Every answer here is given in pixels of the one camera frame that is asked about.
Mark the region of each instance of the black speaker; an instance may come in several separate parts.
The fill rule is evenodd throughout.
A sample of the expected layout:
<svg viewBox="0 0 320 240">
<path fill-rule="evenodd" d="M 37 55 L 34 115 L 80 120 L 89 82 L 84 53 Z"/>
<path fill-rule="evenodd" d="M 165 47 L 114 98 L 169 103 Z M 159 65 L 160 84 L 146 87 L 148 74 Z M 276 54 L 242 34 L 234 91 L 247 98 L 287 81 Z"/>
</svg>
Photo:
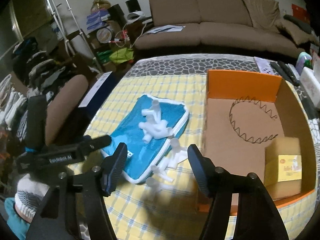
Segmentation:
<svg viewBox="0 0 320 240">
<path fill-rule="evenodd" d="M 125 2 L 125 4 L 127 5 L 129 13 L 141 11 L 138 0 L 128 0 Z"/>
<path fill-rule="evenodd" d="M 127 23 L 124 17 L 124 13 L 119 4 L 115 4 L 114 6 L 111 6 L 108 9 L 108 12 L 110 14 L 110 19 L 119 23 L 121 28 L 123 28 L 123 26 Z"/>
</svg>

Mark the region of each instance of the table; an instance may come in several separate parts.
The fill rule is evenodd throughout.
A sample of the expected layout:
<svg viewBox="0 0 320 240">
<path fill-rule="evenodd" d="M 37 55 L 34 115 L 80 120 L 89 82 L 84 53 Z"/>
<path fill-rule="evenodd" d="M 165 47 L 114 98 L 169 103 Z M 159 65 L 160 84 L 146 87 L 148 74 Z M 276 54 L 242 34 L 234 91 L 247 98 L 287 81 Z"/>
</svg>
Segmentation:
<svg viewBox="0 0 320 240">
<path fill-rule="evenodd" d="M 99 109 L 87 129 L 93 138 L 110 134 L 131 111 L 143 93 L 182 101 L 190 111 L 190 120 L 180 138 L 182 146 L 195 143 L 201 146 L 208 69 L 230 69 L 259 72 L 253 57 L 224 54 L 186 54 L 154 57 L 138 61 L 119 82 Z M 304 92 L 292 87 L 297 98 Z M 320 135 L 317 121 L 309 120 L 316 148 L 317 166 L 320 164 Z M 81 163 L 72 166 L 78 173 Z M 174 190 L 161 191 L 155 199 L 149 198 L 149 188 L 134 185 L 122 179 L 117 190 L 106 198 L 106 207 L 118 239 L 198 239 L 206 215 L 196 212 L 197 189 L 188 161 L 168 176 L 175 178 Z M 295 238 L 312 216 L 316 191 L 298 202 L 279 209 L 290 239 Z M 226 239 L 231 239 L 236 216 L 230 216 Z"/>
</svg>

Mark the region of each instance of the white metal stand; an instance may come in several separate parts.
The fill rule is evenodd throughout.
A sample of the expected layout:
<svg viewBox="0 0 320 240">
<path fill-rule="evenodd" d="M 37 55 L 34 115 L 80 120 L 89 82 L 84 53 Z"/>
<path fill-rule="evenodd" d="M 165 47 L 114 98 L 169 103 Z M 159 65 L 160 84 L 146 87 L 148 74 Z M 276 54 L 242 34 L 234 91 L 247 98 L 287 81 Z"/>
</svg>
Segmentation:
<svg viewBox="0 0 320 240">
<path fill-rule="evenodd" d="M 50 10 L 50 12 L 51 12 L 51 14 L 52 14 L 55 22 L 57 23 L 57 26 L 58 26 L 58 28 L 60 29 L 61 34 L 62 34 L 62 36 L 63 36 L 63 40 L 64 40 L 64 43 L 65 43 L 65 48 L 66 48 L 67 54 L 68 54 L 69 56 L 70 56 L 70 54 L 71 54 L 71 56 L 74 56 L 74 55 L 75 55 L 75 51 L 74 51 L 74 49 L 72 48 L 72 46 L 71 46 L 71 44 L 70 44 L 70 41 L 69 41 L 68 38 L 67 38 L 67 32 L 66 32 L 66 30 L 65 30 L 65 28 L 64 28 L 64 26 L 63 26 L 63 23 L 62 23 L 62 20 L 61 20 L 59 11 L 58 11 L 58 9 L 57 9 L 56 4 L 54 3 L 54 0 L 46 0 L 46 1 L 47 1 L 49 10 Z M 73 12 L 72 12 L 72 9 L 71 9 L 71 7 L 70 7 L 70 4 L 69 4 L 68 0 L 66 0 L 66 3 L 67 3 L 67 6 L 68 6 L 68 7 L 67 7 L 67 8 L 68 8 L 68 11 L 71 13 L 71 15 L 72 15 L 72 17 L 73 17 L 73 20 L 75 21 L 76 26 L 77 26 L 77 28 L 78 28 L 78 30 L 79 30 L 79 35 L 80 35 L 80 36 L 82 37 L 82 39 L 84 40 L 84 43 L 87 45 L 89 51 L 91 52 L 91 54 L 92 54 L 92 56 L 93 56 L 93 60 L 96 62 L 98 68 L 99 68 L 100 70 L 102 70 L 99 62 L 97 61 L 97 59 L 96 59 L 93 51 L 91 50 L 91 47 L 89 46 L 89 44 L 88 44 L 88 42 L 87 42 L 87 40 L 86 40 L 86 38 L 85 38 L 85 36 L 84 36 L 83 31 L 80 29 L 80 27 L 79 27 L 79 25 L 78 25 L 78 22 L 76 21 L 75 15 L 74 15 Z"/>
</svg>

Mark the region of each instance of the screw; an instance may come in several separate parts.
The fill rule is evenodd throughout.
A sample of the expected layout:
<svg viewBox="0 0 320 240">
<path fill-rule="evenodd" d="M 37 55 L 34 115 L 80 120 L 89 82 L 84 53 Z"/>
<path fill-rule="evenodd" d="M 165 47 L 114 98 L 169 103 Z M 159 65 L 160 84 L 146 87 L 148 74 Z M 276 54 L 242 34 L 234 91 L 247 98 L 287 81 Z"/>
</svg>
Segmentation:
<svg viewBox="0 0 320 240">
<path fill-rule="evenodd" d="M 251 179 L 256 179 L 258 177 L 254 172 L 250 172 L 248 175 Z"/>
<path fill-rule="evenodd" d="M 224 172 L 224 169 L 222 167 L 216 167 L 214 170 L 216 171 L 216 173 L 223 173 Z"/>
<path fill-rule="evenodd" d="M 98 171 L 100 171 L 101 170 L 101 167 L 100 166 L 94 166 L 94 167 L 92 167 L 92 171 L 93 172 L 98 172 Z"/>
<path fill-rule="evenodd" d="M 60 172 L 60 173 L 59 173 L 59 178 L 60 178 L 60 179 L 63 179 L 63 178 L 66 177 L 66 175 L 67 175 L 67 174 L 66 174 L 65 172 Z"/>
</svg>

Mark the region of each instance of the sofa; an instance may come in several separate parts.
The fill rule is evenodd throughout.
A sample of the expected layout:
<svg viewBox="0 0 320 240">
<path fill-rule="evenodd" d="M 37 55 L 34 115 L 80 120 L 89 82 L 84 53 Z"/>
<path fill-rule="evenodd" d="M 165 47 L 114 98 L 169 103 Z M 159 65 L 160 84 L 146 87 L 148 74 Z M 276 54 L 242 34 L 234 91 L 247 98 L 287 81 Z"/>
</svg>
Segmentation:
<svg viewBox="0 0 320 240">
<path fill-rule="evenodd" d="M 280 33 L 254 28 L 243 0 L 149 0 L 149 3 L 154 27 L 185 28 L 180 32 L 143 34 L 135 42 L 139 57 L 232 53 L 294 62 L 304 51 Z"/>
</svg>

